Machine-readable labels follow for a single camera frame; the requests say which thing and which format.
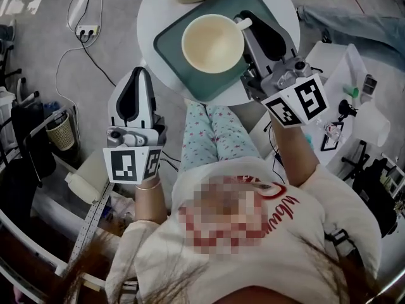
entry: rolling stand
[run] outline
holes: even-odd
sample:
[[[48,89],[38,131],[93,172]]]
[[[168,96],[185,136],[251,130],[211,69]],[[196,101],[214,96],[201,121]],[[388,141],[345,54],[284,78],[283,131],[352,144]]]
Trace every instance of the rolling stand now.
[[[364,141],[360,141],[360,145],[363,146],[363,149],[361,150],[360,159],[357,163],[347,158],[342,158],[342,162],[348,163],[354,167],[353,170],[351,170],[350,173],[343,178],[343,181],[346,181],[348,178],[354,179],[356,177],[356,174],[363,171],[363,166],[366,164],[368,159],[370,159],[370,156],[366,154],[367,143]]]

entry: white t-shirt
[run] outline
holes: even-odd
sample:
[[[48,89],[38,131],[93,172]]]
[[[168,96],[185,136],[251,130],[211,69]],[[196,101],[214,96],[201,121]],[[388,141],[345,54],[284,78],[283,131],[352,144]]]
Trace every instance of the white t-shirt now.
[[[267,184],[273,181],[266,162],[254,157],[203,165],[182,173],[173,187],[168,220],[161,225],[138,221],[124,232],[106,280],[109,298],[112,289],[135,272],[143,297],[168,279],[202,266],[204,271],[187,290],[193,304],[213,303],[248,286],[272,289],[301,303],[338,303],[318,271],[322,269],[316,264],[319,258],[299,239],[323,249],[325,224],[345,229],[365,267],[377,274],[381,233],[375,217],[347,184],[321,166],[300,188],[272,185],[275,197],[266,200],[268,234],[259,246],[227,259],[196,253],[184,243],[185,230],[177,210],[193,197],[201,181],[221,175],[250,176]]]

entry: plastic bottle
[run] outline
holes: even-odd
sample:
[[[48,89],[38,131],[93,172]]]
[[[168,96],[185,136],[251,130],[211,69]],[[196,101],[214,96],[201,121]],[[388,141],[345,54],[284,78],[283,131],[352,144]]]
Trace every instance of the plastic bottle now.
[[[340,128],[331,122],[326,122],[321,118],[316,119],[316,126],[322,130],[331,140],[335,142],[343,142],[343,135]]]

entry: white cable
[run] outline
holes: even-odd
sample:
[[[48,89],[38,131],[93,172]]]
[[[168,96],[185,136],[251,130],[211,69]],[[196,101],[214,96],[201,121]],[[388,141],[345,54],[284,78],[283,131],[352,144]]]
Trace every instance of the white cable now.
[[[73,1],[73,0],[70,1],[69,7],[68,7],[68,11],[67,11],[67,13],[66,13],[66,22],[67,22],[67,26],[69,27],[70,31],[74,33],[74,30],[72,30],[72,28],[70,27],[70,24],[69,24],[69,10],[70,10],[70,6],[72,5],[72,1]],[[100,36],[100,34],[101,34],[101,18],[102,18],[102,15],[103,15],[103,0],[100,0],[100,17],[99,17],[99,26],[100,26],[100,29],[99,29],[99,32],[98,32],[97,36],[92,40],[92,42],[91,42],[89,45],[85,46],[86,49],[89,48],[90,46],[92,46],[92,45],[96,42],[96,40],[99,38],[99,36]],[[56,67],[56,73],[55,73],[55,90],[56,90],[56,93],[57,93],[59,96],[61,96],[62,98],[65,98],[65,99],[66,99],[67,101],[69,101],[71,104],[73,104],[74,107],[75,107],[75,109],[76,109],[76,114],[75,114],[75,112],[73,112],[73,121],[75,122],[76,131],[77,131],[77,139],[78,139],[78,140],[80,140],[80,132],[79,132],[79,127],[78,127],[78,125],[79,125],[79,111],[78,111],[78,106],[77,106],[77,104],[76,104],[73,100],[71,100],[70,98],[68,98],[68,97],[66,97],[66,96],[64,96],[64,95],[62,95],[62,94],[59,92],[59,89],[58,89],[58,72],[59,72],[59,67],[60,67],[60,64],[61,64],[61,62],[62,62],[62,59],[65,57],[65,55],[66,55],[68,52],[70,52],[70,51],[77,51],[77,50],[83,49],[83,48],[84,48],[83,46],[80,46],[80,47],[71,48],[71,49],[68,49],[67,51],[65,51],[65,52],[62,54],[61,58],[59,59],[58,66]]]

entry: mug handle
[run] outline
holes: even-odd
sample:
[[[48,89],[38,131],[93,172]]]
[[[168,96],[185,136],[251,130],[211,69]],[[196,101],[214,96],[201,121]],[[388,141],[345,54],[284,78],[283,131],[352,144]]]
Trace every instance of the mug handle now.
[[[250,18],[245,18],[241,22],[236,24],[236,27],[239,30],[245,30],[246,28],[250,27],[253,24],[252,20]]]

